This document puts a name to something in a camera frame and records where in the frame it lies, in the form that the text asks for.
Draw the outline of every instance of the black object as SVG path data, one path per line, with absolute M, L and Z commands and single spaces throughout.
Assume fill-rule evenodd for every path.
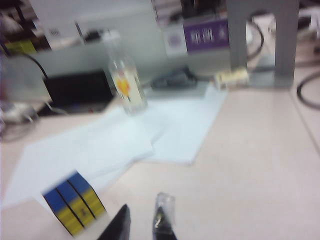
M 52 99 L 50 106 L 73 113 L 101 112 L 113 99 L 103 70 L 59 75 L 43 79 Z M 57 115 L 49 106 L 44 106 L 39 116 Z
M 97 240 L 129 240 L 130 209 L 123 205 Z
M 181 90 L 195 88 L 197 82 L 196 76 L 185 66 L 153 79 L 151 87 L 154 90 Z
M 84 38 L 84 41 L 86 43 L 96 41 L 101 39 L 102 35 L 104 34 L 103 30 L 91 30 L 87 33 L 87 35 Z
M 180 18 L 189 19 L 203 14 L 216 14 L 221 0 L 180 0 L 182 11 L 174 12 L 170 22 L 177 22 Z
M 311 16 L 301 16 L 298 19 L 298 30 L 308 28 L 311 23 Z
M 22 23 L 26 21 L 24 14 L 22 13 L 22 10 L 20 8 L 20 6 L 23 6 L 23 5 L 24 5 L 24 2 L 21 0 L 1 0 L 0 1 L 0 9 L 5 10 L 10 8 L 15 8 Z
M 306 83 L 309 83 L 313 80 L 316 80 L 317 78 L 320 77 L 320 71 L 306 77 L 297 87 L 296 89 L 296 95 L 298 97 L 298 99 L 306 106 L 313 108 L 313 109 L 317 109 L 320 110 L 320 104 L 319 103 L 314 103 L 311 101 L 306 100 L 303 95 L 301 94 L 302 88 L 304 87 L 304 85 L 306 85 Z
M 15 33 L 6 33 L 4 36 L 10 42 L 29 40 L 31 38 L 36 37 L 34 32 L 28 28 Z
M 159 207 L 153 219 L 153 239 L 154 240 L 177 240 L 171 223 L 162 207 Z

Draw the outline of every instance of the white label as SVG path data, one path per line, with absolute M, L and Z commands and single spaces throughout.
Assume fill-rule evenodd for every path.
M 127 107 L 139 106 L 144 101 L 143 91 L 139 91 L 139 79 L 136 71 L 115 72 L 112 79 L 122 102 Z

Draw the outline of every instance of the white paper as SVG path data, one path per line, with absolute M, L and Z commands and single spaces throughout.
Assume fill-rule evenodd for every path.
M 226 95 L 209 84 L 203 97 L 151 101 L 169 118 L 170 126 L 153 143 L 154 155 L 148 161 L 191 164 Z
M 1 208 L 21 203 L 58 184 L 74 170 L 92 179 L 152 154 L 146 130 L 122 107 L 82 127 L 28 145 L 12 174 Z

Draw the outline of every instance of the gray cable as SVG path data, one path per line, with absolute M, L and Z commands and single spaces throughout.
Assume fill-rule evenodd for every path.
M 60 109 L 60 108 L 57 108 L 57 107 L 52 107 L 52 106 L 50 105 L 50 103 L 47 102 L 47 101 L 45 102 L 45 104 L 46 104 L 46 105 L 48 106 L 48 108 L 49 108 L 52 112 L 54 112 L 54 113 L 69 115 L 68 112 L 65 111 L 65 110 L 63 110 L 63 109 Z

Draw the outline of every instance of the desk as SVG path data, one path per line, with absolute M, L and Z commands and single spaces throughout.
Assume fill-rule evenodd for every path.
M 306 49 L 300 53 L 298 47 L 299 58 Z M 99 193 L 109 214 L 128 204 L 130 239 L 151 240 L 155 198 L 162 191 L 176 198 L 180 240 L 319 239 L 320 112 L 301 105 L 295 94 L 302 77 L 317 69 L 297 69 L 290 90 L 231 91 L 195 163 L 135 163 Z M 60 125 L 55 117 L 44 118 L 25 138 L 2 143 L 1 197 L 24 145 L 97 117 L 60 117 Z M 1 211 L 1 239 L 73 238 L 31 200 Z

